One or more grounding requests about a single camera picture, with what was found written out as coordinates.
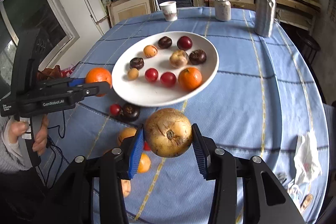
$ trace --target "sleeve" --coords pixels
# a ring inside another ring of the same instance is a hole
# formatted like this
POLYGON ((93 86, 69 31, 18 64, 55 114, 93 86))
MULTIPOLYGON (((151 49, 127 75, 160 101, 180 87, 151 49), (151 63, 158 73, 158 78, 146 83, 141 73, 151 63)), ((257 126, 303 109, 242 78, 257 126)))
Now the sleeve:
POLYGON ((0 173, 10 174, 19 170, 28 170, 20 161, 20 149, 18 143, 6 145, 8 140, 8 128, 11 121, 8 117, 0 117, 0 173))

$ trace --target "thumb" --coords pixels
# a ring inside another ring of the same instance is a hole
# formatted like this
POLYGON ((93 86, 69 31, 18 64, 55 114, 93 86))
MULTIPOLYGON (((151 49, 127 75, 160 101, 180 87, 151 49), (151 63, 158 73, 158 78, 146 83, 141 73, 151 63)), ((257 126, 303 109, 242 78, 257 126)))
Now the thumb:
POLYGON ((10 143, 16 143, 17 138, 26 133, 29 124, 27 122, 13 122, 8 131, 8 138, 10 143))

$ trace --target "human hand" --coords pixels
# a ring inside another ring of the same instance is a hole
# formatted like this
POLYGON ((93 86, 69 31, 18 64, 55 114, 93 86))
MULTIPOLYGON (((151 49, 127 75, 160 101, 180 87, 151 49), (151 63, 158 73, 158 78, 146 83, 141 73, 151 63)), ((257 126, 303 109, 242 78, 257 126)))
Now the human hand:
MULTIPOLYGON (((41 156, 45 151, 45 146, 47 144, 47 136, 48 136, 48 124, 49 120, 47 115, 44 115, 42 120, 42 126, 40 131, 35 136, 35 143, 33 144, 33 151, 37 152, 39 156, 41 156)), ((28 130, 27 122, 13 122, 8 131, 8 139, 10 143, 16 143, 17 138, 28 130)))

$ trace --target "blue tablecloth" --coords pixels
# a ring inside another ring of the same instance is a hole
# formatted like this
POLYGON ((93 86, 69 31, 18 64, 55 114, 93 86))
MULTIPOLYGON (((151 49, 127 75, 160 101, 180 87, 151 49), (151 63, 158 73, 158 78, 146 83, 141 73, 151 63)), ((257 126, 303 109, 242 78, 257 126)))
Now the blue tablecloth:
MULTIPOLYGON (((325 195, 329 165, 321 98, 303 58, 280 25, 274 24, 272 37, 263 38, 253 31, 254 17, 252 11, 232 9, 232 20, 220 22, 213 8, 195 7, 179 9, 174 22, 166 22, 162 12, 130 18, 98 40, 72 76, 85 77, 96 66, 112 71, 127 48, 159 32, 188 31, 205 36, 218 50, 218 73, 204 91, 171 107, 184 111, 204 136, 234 156, 249 159, 261 155, 275 174, 287 174, 286 183, 295 177, 293 157, 298 134, 314 128, 323 173, 310 189, 301 185, 304 196, 314 196, 303 215, 307 223, 314 223, 325 195)), ((49 131, 66 158, 62 171, 77 155, 98 157, 117 145, 118 132, 128 125, 109 116, 109 106, 116 102, 124 103, 113 89, 102 98, 88 97, 65 112, 64 139, 58 137, 56 129, 49 131)), ((135 124, 143 123, 155 110, 142 108, 135 124)), ((51 113, 49 118, 50 125, 60 124, 62 131, 62 113, 51 113)), ((207 223, 214 181, 207 182, 200 175, 193 149, 166 160, 152 152, 147 154, 152 168, 134 177, 131 194, 125 198, 131 222, 135 217, 140 223, 207 223)), ((50 151, 43 155, 44 175, 52 158, 50 151)), ((59 162, 58 156, 51 178, 59 162)), ((95 191, 95 220, 99 220, 98 193, 99 189, 95 191)), ((242 198, 242 181, 238 179, 236 216, 240 223, 242 198)))

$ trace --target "picture frame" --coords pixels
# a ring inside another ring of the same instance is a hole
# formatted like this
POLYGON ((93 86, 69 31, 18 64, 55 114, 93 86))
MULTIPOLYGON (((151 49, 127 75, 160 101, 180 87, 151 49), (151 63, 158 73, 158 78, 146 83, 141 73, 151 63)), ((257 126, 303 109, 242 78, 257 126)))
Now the picture frame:
POLYGON ((112 27, 127 18, 156 12, 155 0, 117 0, 107 8, 112 27))

